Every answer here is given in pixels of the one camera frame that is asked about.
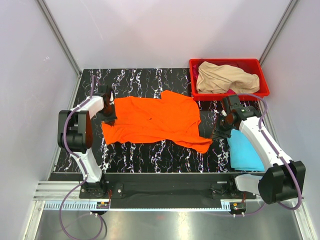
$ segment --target orange shirt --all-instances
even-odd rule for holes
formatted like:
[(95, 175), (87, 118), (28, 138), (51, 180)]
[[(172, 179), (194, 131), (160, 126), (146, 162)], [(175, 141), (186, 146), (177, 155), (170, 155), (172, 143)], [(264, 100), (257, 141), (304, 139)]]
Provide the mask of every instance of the orange shirt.
[(129, 96), (116, 98), (114, 104), (117, 116), (114, 126), (102, 124), (107, 144), (169, 139), (206, 153), (212, 143), (211, 139), (199, 136), (200, 113), (191, 97), (166, 90), (161, 99)]

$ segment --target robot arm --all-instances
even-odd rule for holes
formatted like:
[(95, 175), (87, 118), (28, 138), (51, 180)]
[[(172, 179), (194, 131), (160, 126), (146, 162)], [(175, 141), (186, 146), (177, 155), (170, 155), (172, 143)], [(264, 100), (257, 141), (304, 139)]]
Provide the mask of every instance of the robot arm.
[[(97, 114), (102, 115), (102, 121), (113, 125), (116, 117), (114, 105), (114, 92), (107, 85), (98, 87), (98, 92), (93, 95), (90, 100), (79, 110), (77, 110), (71, 117), (67, 125), (66, 141), (68, 147), (72, 152), (79, 155), (83, 165), (87, 171), (87, 180), (84, 187), (89, 189), (104, 189), (105, 183), (102, 170), (98, 166), (96, 159), (92, 152), (93, 132), (91, 119)], [(72, 110), (62, 110), (58, 118), (58, 145), (65, 148), (64, 144), (64, 125), (68, 115)], [(85, 179), (85, 171), (79, 162), (79, 158), (72, 157), (77, 162)]]
[(229, 138), (232, 129), (241, 131), (253, 145), (266, 171), (263, 176), (242, 174), (235, 177), (237, 189), (260, 195), (267, 204), (296, 198), (297, 189), (280, 157), (293, 171), (301, 191), (306, 173), (304, 164), (292, 161), (279, 147), (260, 121), (260, 112), (253, 106), (243, 107), (237, 95), (224, 98), (222, 105), (226, 116), (218, 118), (213, 138)]

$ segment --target red bin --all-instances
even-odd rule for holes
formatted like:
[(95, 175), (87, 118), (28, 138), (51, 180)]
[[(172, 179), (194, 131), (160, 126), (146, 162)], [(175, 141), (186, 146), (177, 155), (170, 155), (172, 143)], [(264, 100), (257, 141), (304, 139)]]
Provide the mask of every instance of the red bin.
[[(197, 79), (194, 77), (194, 71), (198, 71), (199, 66), (203, 62), (208, 62), (215, 65), (231, 65), (243, 69), (248, 74), (257, 74), (260, 79), (260, 90), (253, 93), (261, 98), (270, 94), (265, 76), (262, 72), (260, 63), (255, 58), (217, 58), (217, 59), (190, 59), (190, 76), (191, 76), (191, 90), (193, 100), (195, 101), (221, 101), (223, 98), (233, 95), (232, 93), (198, 93)], [(241, 101), (255, 101), (253, 96), (239, 96)]]

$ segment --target blue towel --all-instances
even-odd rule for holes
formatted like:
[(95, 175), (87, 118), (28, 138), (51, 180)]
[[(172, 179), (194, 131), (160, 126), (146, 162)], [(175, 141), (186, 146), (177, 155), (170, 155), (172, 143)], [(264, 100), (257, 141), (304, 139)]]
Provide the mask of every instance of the blue towel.
[(265, 171), (256, 150), (242, 132), (233, 129), (231, 137), (227, 141), (230, 146), (230, 163), (232, 168), (240, 171)]

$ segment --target white wall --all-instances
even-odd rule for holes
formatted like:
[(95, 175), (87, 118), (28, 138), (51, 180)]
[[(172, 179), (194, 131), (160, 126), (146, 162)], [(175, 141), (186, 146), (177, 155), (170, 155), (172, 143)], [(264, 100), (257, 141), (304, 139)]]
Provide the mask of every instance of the white wall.
[(260, 58), (289, 0), (46, 0), (80, 68)]
[(0, 4), (0, 233), (20, 239), (76, 75), (34, 0)]
[(320, 1), (297, 5), (267, 57), (263, 72), (267, 103), (279, 143), (294, 161), (303, 161), (303, 195), (320, 236)]

